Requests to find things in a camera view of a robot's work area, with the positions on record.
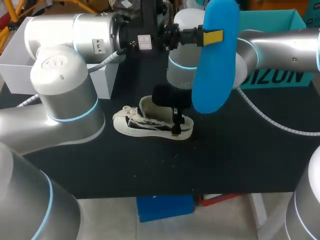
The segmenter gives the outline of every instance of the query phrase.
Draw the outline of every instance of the robotic arm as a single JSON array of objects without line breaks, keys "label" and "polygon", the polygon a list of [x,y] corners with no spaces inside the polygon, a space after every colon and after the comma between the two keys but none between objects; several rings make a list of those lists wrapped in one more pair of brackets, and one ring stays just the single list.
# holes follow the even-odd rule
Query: robotic arm
[{"label": "robotic arm", "polygon": [[[191,90],[198,82],[194,83],[194,79],[211,81],[212,76],[199,79],[197,74],[212,68],[211,60],[221,57],[219,48],[220,44],[228,43],[227,30],[204,30],[208,18],[198,9],[180,11],[175,24],[167,26],[157,20],[157,15],[166,12],[161,0],[144,0],[141,9],[141,17],[135,19],[116,13],[83,13],[37,16],[28,23],[24,40],[35,60],[31,81],[42,104],[0,111],[0,142],[17,152],[0,144],[0,232],[6,240],[82,239],[84,217],[77,201],[19,154],[84,143],[102,132],[105,116],[99,109],[90,71],[104,63],[119,61],[124,53],[154,57],[170,50],[167,80],[171,89],[166,92],[158,87],[163,90],[158,94],[165,93],[165,97],[154,100],[157,105],[175,109],[173,134],[180,131],[181,109],[189,107],[191,99],[195,100]],[[318,28],[279,33],[246,30],[239,35],[236,32],[233,41],[237,47],[230,54],[232,61],[235,57],[235,67],[224,67],[233,75],[227,79],[231,85],[223,85],[230,90],[243,83],[255,69],[320,71]],[[201,60],[205,52],[208,62]],[[87,69],[86,64],[102,61],[95,69]],[[220,89],[213,90],[215,95]],[[318,152],[312,164],[320,163]],[[29,224],[26,216],[32,216]]]}]

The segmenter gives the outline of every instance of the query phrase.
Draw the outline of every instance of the shoe sole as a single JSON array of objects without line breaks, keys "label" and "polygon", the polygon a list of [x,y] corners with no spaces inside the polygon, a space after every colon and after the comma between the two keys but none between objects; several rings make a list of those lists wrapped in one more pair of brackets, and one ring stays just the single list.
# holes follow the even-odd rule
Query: shoe sole
[{"label": "shoe sole", "polygon": [[161,131],[161,130],[145,130],[145,129],[136,129],[128,127],[127,124],[121,124],[121,121],[115,118],[113,120],[114,129],[117,130],[119,133],[131,136],[131,137],[160,137],[172,140],[186,140],[188,139],[193,131],[193,128],[189,129],[188,131],[183,131],[178,136],[173,136],[169,131]]}]

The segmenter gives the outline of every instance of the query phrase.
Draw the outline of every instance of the black clamp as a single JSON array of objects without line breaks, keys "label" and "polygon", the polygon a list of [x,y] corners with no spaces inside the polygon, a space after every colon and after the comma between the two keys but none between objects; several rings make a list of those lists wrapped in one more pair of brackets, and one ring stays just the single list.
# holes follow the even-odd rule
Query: black clamp
[{"label": "black clamp", "polygon": [[172,109],[172,120],[173,120],[173,127],[171,130],[171,134],[173,136],[178,136],[181,134],[181,124],[185,123],[185,119],[182,117],[182,111],[179,108]]}]

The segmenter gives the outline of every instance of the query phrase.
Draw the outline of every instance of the shoelace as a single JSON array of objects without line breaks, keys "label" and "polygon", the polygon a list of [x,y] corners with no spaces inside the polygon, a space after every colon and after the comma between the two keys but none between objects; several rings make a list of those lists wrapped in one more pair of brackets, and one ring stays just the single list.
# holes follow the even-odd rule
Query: shoelace
[{"label": "shoelace", "polygon": [[115,119],[115,117],[128,117],[135,122],[145,122],[145,119],[138,114],[137,107],[124,106],[122,110],[113,115],[112,119]]}]

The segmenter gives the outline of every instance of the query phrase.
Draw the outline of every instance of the teal box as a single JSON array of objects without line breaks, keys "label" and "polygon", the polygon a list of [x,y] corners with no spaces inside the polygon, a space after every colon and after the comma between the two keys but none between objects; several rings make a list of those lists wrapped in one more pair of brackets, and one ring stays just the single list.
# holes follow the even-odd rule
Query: teal box
[{"label": "teal box", "polygon": [[[267,33],[306,28],[296,10],[241,11],[239,32],[257,30]],[[310,72],[259,69],[240,86],[242,89],[307,87],[314,78]]]},{"label": "teal box", "polygon": [[307,28],[320,27],[320,0],[309,0],[303,20]]}]

